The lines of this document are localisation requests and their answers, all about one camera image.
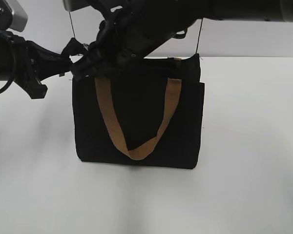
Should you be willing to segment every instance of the black tote bag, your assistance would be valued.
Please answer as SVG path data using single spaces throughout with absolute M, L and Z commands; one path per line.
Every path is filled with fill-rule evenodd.
M 74 80 L 81 161 L 195 168 L 204 104 L 199 59 L 144 59 L 120 74 Z

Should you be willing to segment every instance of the cable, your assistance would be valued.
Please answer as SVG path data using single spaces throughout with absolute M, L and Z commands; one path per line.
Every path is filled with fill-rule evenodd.
M 13 83 L 14 81 L 14 78 L 15 78 L 15 75 L 16 75 L 16 70 L 17 70 L 17 60 L 16 60 L 16 53 L 15 53 L 15 50 L 12 46 L 12 44 L 9 44 L 10 45 L 10 49 L 11 49 L 11 52 L 12 52 L 12 57 L 13 57 L 13 69 L 12 69 L 12 73 L 10 75 L 10 78 L 9 80 L 7 81 L 7 83 L 0 89 L 0 94 L 2 94 L 4 91 L 6 91 L 10 86 L 11 84 Z
M 70 24 L 72 25 L 72 29 L 73 29 L 74 38 L 76 38 L 72 15 L 70 14 L 70 12 L 68 12 L 68 13 L 69 13 L 69 18 L 70 18 Z
M 196 44 L 196 50 L 195 53 L 197 54 L 199 50 L 199 43 L 200 43 L 200 37 L 201 37 L 201 32 L 202 32 L 202 26 L 203 26 L 203 19 L 201 20 L 201 26 L 200 26 L 200 32 L 199 32 L 199 37 L 197 39 L 197 44 Z

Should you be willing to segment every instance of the tan strap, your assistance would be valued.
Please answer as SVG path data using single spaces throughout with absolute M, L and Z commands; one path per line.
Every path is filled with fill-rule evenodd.
M 119 151 L 133 160 L 145 159 L 154 151 L 155 146 L 163 136 L 173 114 L 176 111 L 179 103 L 182 81 L 180 79 L 167 80 L 164 117 L 157 132 L 157 136 L 142 144 L 138 148 L 130 151 L 127 148 L 124 133 L 114 110 L 111 80 L 107 78 L 95 78 L 95 83 L 100 110 L 113 144 Z

